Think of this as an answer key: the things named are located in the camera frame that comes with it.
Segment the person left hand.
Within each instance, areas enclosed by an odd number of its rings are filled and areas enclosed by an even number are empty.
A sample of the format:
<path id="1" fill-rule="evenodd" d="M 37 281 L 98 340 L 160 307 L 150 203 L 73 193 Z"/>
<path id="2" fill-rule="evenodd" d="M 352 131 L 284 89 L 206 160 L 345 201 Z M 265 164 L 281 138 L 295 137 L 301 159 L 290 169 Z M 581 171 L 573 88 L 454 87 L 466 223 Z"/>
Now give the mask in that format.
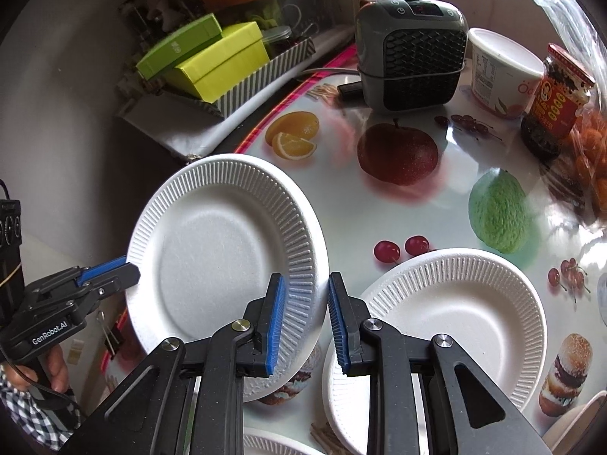
<path id="1" fill-rule="evenodd" d="M 22 372 L 22 375 L 15 368 L 6 364 L 6 362 L 2 367 L 7 381 L 17 390 L 27 391 L 32 386 L 25 377 L 28 377 L 33 382 L 38 381 L 37 373 L 28 367 L 17 367 Z M 50 375 L 50 388 L 55 392 L 65 393 L 69 388 L 69 371 L 60 345 L 55 345 L 48 351 L 46 355 L 46 368 Z"/>

